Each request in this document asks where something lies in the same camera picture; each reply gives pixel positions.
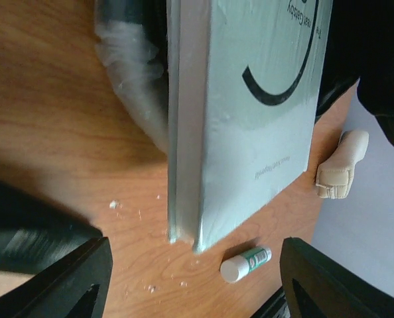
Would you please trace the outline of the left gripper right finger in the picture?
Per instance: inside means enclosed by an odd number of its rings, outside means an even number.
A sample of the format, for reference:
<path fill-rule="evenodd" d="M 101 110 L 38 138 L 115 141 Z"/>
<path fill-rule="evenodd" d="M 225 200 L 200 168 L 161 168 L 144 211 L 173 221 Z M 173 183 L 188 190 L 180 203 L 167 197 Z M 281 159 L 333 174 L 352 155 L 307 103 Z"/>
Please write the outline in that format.
<path fill-rule="evenodd" d="M 394 297 L 300 238 L 286 238 L 281 280 L 291 317 L 394 317 Z"/>

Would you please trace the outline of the grey Great Gatsby book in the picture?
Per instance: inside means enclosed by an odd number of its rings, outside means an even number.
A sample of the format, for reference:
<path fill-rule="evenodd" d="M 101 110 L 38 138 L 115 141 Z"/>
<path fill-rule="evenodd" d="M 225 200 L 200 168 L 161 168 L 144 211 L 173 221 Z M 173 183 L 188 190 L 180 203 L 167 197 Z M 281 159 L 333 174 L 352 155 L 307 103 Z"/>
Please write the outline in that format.
<path fill-rule="evenodd" d="M 200 254 L 308 168 L 331 1 L 168 1 L 168 239 Z"/>

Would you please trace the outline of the black student bag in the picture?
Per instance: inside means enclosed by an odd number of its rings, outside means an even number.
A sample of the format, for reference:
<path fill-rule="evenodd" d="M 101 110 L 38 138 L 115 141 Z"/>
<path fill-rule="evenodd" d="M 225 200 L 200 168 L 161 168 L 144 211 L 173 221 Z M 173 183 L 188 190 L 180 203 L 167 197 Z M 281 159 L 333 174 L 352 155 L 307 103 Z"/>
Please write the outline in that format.
<path fill-rule="evenodd" d="M 128 114 L 168 150 L 165 1 L 97 1 L 96 51 Z M 352 84 L 394 147 L 394 1 L 335 1 L 316 114 Z"/>

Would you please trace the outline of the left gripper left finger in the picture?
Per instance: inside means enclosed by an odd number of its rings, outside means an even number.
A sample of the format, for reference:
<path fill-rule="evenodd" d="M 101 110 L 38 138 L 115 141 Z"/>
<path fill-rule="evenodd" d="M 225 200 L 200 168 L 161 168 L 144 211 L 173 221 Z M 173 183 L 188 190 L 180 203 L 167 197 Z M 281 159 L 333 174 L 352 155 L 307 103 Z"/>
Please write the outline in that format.
<path fill-rule="evenodd" d="M 102 317 L 113 257 L 107 237 L 92 238 L 0 297 L 0 317 Z"/>

